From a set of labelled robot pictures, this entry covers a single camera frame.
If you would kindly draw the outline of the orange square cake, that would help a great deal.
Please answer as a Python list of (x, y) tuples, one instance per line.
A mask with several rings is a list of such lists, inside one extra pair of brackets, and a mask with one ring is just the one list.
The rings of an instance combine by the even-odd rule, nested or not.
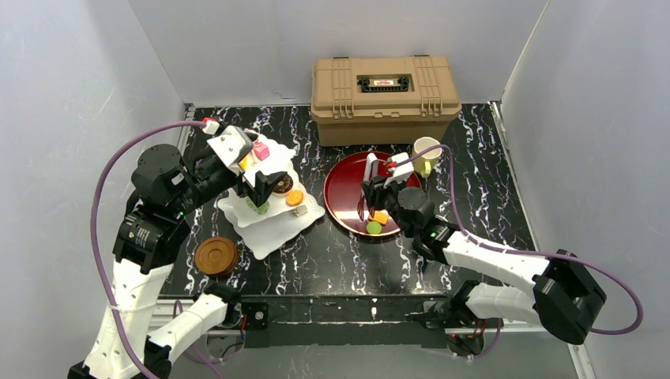
[(390, 216), (385, 210), (375, 210), (368, 215), (367, 219), (370, 222), (376, 222), (382, 226), (385, 226), (387, 225)]

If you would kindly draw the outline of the chocolate glazed donut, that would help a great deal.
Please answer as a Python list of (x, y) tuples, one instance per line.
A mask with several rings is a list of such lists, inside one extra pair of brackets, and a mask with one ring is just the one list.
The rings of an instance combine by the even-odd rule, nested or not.
[(293, 186), (294, 181), (292, 179), (292, 176), (286, 174), (274, 187), (272, 195), (277, 197), (285, 197), (292, 190)]

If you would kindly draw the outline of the green swirl roll cake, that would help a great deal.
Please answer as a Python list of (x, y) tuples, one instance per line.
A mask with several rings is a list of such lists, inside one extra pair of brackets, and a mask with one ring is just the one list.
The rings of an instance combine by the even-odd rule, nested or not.
[(249, 208), (259, 215), (265, 215), (269, 211), (270, 203), (268, 201), (262, 205), (256, 205), (249, 197), (246, 201)]

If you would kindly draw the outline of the yellow cake slice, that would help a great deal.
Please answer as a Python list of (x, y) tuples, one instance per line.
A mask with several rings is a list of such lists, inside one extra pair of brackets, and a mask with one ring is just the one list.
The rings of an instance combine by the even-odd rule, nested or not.
[(242, 169), (242, 171), (246, 171), (249, 166), (253, 165), (253, 160), (249, 156), (245, 156), (240, 162), (239, 166)]

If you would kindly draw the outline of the pink cake with cherry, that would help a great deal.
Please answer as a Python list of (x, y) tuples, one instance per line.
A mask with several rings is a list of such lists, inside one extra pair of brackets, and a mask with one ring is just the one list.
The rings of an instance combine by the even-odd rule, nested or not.
[(253, 152), (257, 161), (263, 161), (270, 156), (270, 150), (268, 146), (261, 141), (254, 142)]

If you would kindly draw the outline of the green round macaron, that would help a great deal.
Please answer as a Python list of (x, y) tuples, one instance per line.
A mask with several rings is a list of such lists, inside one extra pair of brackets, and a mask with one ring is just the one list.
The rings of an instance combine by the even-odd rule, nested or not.
[(380, 235), (383, 226), (378, 221), (368, 221), (366, 225), (366, 232), (369, 235)]

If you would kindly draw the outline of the orange round cookie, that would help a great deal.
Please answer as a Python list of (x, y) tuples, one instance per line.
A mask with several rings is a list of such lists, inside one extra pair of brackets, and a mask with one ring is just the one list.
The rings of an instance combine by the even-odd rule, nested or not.
[(301, 205), (304, 201), (304, 192), (300, 189), (292, 189), (287, 193), (286, 203), (288, 206), (295, 207)]

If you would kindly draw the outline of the red round tray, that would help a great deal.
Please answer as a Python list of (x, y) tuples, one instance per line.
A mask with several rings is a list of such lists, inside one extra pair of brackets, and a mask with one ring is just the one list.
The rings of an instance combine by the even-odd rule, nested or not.
[[(368, 237), (387, 237), (401, 232), (405, 227), (406, 235), (420, 235), (420, 231), (434, 214), (434, 205), (428, 200), (427, 194), (420, 185), (417, 174), (413, 173), (406, 180), (406, 187), (399, 193), (401, 217), (395, 220), (390, 216), (387, 225), (383, 226), (380, 235), (369, 235), (366, 232), (367, 219), (370, 214), (366, 209), (365, 218), (361, 221), (357, 214), (357, 203), (361, 193), (361, 182), (369, 152), (359, 152), (340, 161), (329, 172), (325, 181), (324, 198), (326, 207), (342, 227)], [(378, 173), (375, 176), (389, 177), (385, 162), (391, 157), (384, 152), (372, 152), (378, 157)]]

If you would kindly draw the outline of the white three-tier dessert stand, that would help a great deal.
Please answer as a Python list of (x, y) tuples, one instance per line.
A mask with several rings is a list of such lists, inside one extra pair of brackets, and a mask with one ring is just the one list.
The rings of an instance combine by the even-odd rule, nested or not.
[(308, 208), (306, 215), (296, 217), (292, 212), (295, 207), (287, 205), (286, 197), (272, 195), (268, 199), (270, 203), (269, 211), (265, 215), (259, 215), (249, 208), (245, 198), (238, 197), (232, 189), (228, 191), (226, 197), (216, 202), (216, 207), (223, 212), (224, 217), (232, 224), (235, 232), (251, 250), (255, 259), (261, 261), (273, 251), (281, 248), (287, 241), (296, 237), (317, 219), (323, 217), (326, 210), (319, 205), (301, 183), (292, 164), (296, 151), (263, 134), (258, 139), (268, 146), (270, 156), (251, 166), (250, 170), (253, 172), (257, 170), (261, 172), (267, 170), (272, 172), (286, 171), (294, 181), (293, 189), (304, 192), (305, 197), (302, 205), (306, 205)]

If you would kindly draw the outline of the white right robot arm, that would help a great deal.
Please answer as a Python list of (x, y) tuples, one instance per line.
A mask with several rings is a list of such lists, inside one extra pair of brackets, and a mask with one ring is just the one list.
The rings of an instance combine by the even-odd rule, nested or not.
[(565, 250), (546, 257), (470, 236), (437, 216), (419, 187), (375, 177), (361, 185), (369, 210), (385, 210), (429, 260), (467, 268), (500, 281), (469, 281), (450, 308), (465, 319), (509, 319), (540, 325), (563, 342), (579, 345), (593, 330), (607, 296), (587, 268)]

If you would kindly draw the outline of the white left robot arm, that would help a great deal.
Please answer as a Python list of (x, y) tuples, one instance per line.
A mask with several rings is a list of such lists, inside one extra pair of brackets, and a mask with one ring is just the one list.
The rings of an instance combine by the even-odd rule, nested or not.
[(96, 342), (71, 378), (166, 378), (186, 349), (222, 324), (239, 293), (212, 284), (186, 311), (156, 331), (149, 328), (157, 299), (190, 234), (186, 216), (226, 190), (236, 188), (258, 204), (269, 199), (282, 172), (257, 172), (253, 183), (230, 171), (215, 154), (195, 167), (180, 151), (158, 144), (139, 157), (131, 176), (135, 190), (119, 225), (113, 280)]

